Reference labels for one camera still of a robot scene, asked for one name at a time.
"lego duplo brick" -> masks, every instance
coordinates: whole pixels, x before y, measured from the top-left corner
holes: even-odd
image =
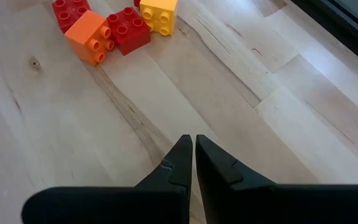
[[[140,6],[140,0],[134,0],[134,5],[136,7],[139,7]]]
[[[111,14],[107,20],[111,29],[110,38],[123,55],[151,41],[150,27],[132,7]]]
[[[65,33],[78,58],[91,65],[104,60],[105,53],[114,47],[111,29],[103,16],[86,11]]]
[[[146,24],[161,35],[172,35],[178,0],[141,0],[140,13]]]
[[[52,3],[53,12],[60,30],[65,33],[87,10],[91,10],[86,0],[56,0]]]

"orange lego brick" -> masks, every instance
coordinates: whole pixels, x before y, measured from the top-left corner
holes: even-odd
[[[104,54],[114,47],[114,41],[108,39],[110,35],[106,18],[90,10],[65,32],[78,58],[91,65],[102,62]]]

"wooden floor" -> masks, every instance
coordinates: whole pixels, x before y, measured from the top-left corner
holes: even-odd
[[[358,184],[358,57],[290,1],[180,0],[172,37],[97,67],[50,3],[0,0],[0,223],[47,187],[133,186],[182,134],[279,183]]]

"black plastic part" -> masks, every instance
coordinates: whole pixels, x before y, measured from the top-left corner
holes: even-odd
[[[29,223],[189,223],[193,145],[182,136],[135,187],[57,187],[26,201]],[[205,136],[196,163],[211,223],[358,223],[358,185],[281,185]]]
[[[211,223],[358,223],[358,185],[276,184],[205,136],[197,174]]]
[[[33,195],[30,223],[189,223],[193,144],[182,136],[136,187],[57,187]]]
[[[358,15],[339,0],[292,0],[358,56]]]

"red lego brick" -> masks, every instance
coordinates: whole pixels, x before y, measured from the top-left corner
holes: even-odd
[[[87,10],[91,10],[86,0],[56,0],[52,8],[59,23],[60,30],[65,33]]]
[[[140,6],[140,0],[134,0],[134,5],[136,7],[139,7]]]
[[[151,41],[150,27],[132,7],[111,14],[107,21],[111,29],[110,38],[123,55]]]

